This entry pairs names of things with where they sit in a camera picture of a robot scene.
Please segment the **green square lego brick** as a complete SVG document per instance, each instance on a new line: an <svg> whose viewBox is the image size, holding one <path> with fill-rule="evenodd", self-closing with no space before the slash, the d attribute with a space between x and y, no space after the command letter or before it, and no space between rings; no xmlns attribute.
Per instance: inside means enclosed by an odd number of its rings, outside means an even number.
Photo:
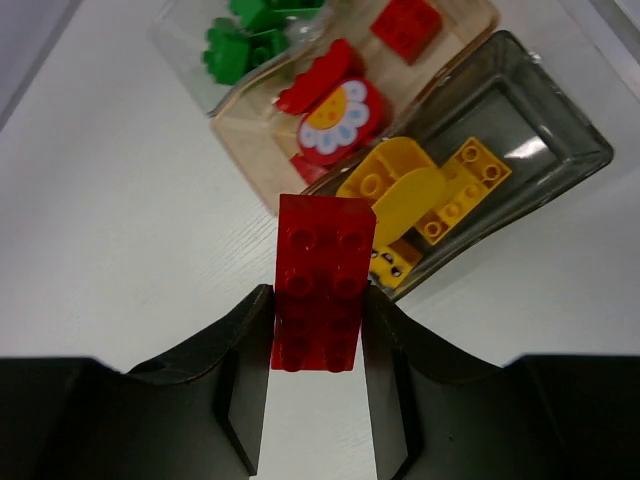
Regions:
<svg viewBox="0 0 640 480"><path fill-rule="evenodd" d="M261 32L283 28L289 20L312 19L323 0L230 0L230 11L243 30Z"/></svg>

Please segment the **red long lego brick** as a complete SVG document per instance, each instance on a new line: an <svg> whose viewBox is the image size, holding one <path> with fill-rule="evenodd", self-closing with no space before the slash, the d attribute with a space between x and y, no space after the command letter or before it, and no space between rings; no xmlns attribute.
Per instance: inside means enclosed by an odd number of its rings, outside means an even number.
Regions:
<svg viewBox="0 0 640 480"><path fill-rule="evenodd" d="M272 369L352 370L375 226L363 199L281 195Z"/></svg>

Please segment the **yellow striped lego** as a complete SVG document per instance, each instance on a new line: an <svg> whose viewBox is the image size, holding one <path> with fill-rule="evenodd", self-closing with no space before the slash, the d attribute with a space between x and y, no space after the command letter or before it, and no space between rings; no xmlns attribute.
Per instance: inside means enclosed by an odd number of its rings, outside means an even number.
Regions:
<svg viewBox="0 0 640 480"><path fill-rule="evenodd" d="M438 244L511 174L512 170L478 138L468 138L441 166L446 189L414 225L431 245Z"/></svg>

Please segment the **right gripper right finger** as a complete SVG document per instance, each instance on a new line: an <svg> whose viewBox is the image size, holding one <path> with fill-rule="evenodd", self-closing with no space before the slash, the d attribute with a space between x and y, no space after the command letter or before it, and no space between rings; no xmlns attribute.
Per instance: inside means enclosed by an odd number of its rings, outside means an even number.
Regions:
<svg viewBox="0 0 640 480"><path fill-rule="evenodd" d="M526 355L499 367L365 294L362 342L381 479L635 479L639 360Z"/></svg>

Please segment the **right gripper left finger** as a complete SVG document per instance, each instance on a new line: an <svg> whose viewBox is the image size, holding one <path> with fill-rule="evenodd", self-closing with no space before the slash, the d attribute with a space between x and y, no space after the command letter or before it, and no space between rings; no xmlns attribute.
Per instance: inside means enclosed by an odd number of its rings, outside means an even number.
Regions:
<svg viewBox="0 0 640 480"><path fill-rule="evenodd" d="M258 470L274 295L128 372L93 358L1 362L5 479L247 479Z"/></svg>

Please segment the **yellow round printed lego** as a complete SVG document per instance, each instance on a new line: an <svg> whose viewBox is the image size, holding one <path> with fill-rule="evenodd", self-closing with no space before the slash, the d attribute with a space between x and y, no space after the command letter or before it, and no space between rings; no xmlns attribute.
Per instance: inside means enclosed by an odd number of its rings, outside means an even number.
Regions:
<svg viewBox="0 0 640 480"><path fill-rule="evenodd" d="M336 195L361 198L376 216L373 245L398 240L444 196L447 180L422 147L393 137L369 152Z"/></svg>

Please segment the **red round flower lego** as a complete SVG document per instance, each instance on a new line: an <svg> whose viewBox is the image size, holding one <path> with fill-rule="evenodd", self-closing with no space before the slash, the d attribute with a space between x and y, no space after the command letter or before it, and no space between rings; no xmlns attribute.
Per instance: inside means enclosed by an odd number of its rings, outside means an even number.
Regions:
<svg viewBox="0 0 640 480"><path fill-rule="evenodd" d="M334 165L381 133L392 113L369 80L347 78L303 116L296 134L300 152L312 165Z"/></svg>

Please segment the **red stepped lego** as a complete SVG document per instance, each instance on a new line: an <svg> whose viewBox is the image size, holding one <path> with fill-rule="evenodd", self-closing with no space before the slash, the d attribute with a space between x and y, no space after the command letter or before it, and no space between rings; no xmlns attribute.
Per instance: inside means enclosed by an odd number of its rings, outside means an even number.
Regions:
<svg viewBox="0 0 640 480"><path fill-rule="evenodd" d="M308 112L324 95L347 77L361 77L365 62L360 53L344 38L334 40L328 51L298 74L291 87L279 94L275 106L289 115Z"/></svg>

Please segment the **green sloped lego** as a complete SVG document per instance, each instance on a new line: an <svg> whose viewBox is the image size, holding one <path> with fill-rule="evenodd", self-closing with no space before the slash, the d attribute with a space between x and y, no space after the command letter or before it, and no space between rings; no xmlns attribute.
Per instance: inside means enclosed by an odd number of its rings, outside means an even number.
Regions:
<svg viewBox="0 0 640 480"><path fill-rule="evenodd" d="M244 75L285 52L290 41L281 29L247 32L218 17L206 33L201 62L216 84L233 86Z"/></svg>

